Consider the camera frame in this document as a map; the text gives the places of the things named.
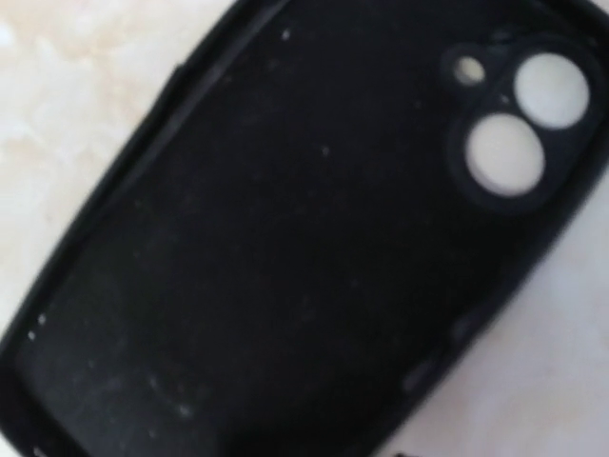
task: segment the dust speck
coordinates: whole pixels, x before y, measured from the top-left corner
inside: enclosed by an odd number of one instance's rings
[[[191,419],[192,416],[194,416],[194,411],[192,410],[192,408],[188,405],[179,405],[177,407],[177,411],[178,411],[178,415],[182,418],[182,419]]]
[[[153,390],[157,390],[159,388],[159,381],[155,376],[150,376],[148,378],[148,385],[152,387]]]

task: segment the black phone case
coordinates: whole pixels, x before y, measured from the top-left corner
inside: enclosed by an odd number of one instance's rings
[[[371,453],[604,167],[608,26],[567,0],[238,2],[4,339],[4,433],[38,457]],[[545,50],[583,68],[593,104],[536,128],[546,175],[501,199],[469,177],[463,138],[519,113],[497,97]],[[484,84],[455,83],[462,54]]]

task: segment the white marble countertop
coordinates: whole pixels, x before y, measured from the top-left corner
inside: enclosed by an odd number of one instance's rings
[[[0,327],[173,68],[230,3],[0,0]],[[609,174],[382,457],[609,455],[608,203]],[[0,456],[15,453],[0,442]]]

